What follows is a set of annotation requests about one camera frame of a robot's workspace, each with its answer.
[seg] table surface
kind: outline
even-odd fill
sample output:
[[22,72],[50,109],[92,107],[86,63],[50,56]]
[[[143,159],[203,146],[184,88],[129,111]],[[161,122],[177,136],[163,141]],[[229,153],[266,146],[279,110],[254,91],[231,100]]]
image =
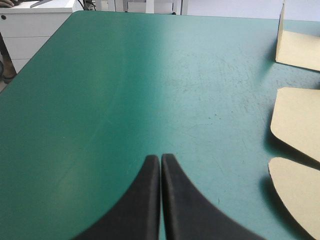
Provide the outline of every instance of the table surface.
[[[319,22],[285,26],[320,34]],[[268,174],[271,158],[302,155],[270,121],[278,88],[317,89],[320,78],[275,63],[277,30],[271,19],[72,14],[0,94],[0,236],[70,239],[115,204],[146,155],[174,153],[243,226],[309,239]]]

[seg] cardboard piece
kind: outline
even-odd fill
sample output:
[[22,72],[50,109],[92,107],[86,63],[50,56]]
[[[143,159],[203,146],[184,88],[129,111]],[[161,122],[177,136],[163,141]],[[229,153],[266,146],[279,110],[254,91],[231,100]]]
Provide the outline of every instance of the cardboard piece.
[[320,90],[278,89],[271,131],[278,139],[320,162]]
[[320,37],[284,30],[283,3],[276,44],[275,61],[320,71]]
[[273,185],[295,220],[315,239],[320,239],[320,171],[275,157],[269,162]]

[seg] drawer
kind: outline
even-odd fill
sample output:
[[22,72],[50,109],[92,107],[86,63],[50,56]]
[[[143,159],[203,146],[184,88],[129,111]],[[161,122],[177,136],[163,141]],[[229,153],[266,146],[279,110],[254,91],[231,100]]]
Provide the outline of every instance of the drawer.
[[30,59],[50,37],[4,37],[11,59]]
[[50,37],[67,20],[71,12],[55,13],[4,13],[0,18],[3,38]]
[[15,59],[12,60],[14,69],[16,73],[20,72],[20,70],[29,62],[30,59]]

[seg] curved paper cutout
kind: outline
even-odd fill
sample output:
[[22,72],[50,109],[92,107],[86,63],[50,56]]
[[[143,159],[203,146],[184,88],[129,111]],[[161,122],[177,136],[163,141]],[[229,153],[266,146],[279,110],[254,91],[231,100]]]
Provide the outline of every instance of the curved paper cutout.
[[273,185],[294,219],[315,239],[320,239],[320,171],[275,157],[269,162]]
[[150,155],[114,207],[74,240],[157,240],[159,217],[160,166]]
[[262,240],[213,206],[191,183],[172,154],[161,163],[167,240]]
[[278,89],[271,121],[272,133],[320,162],[320,90]]

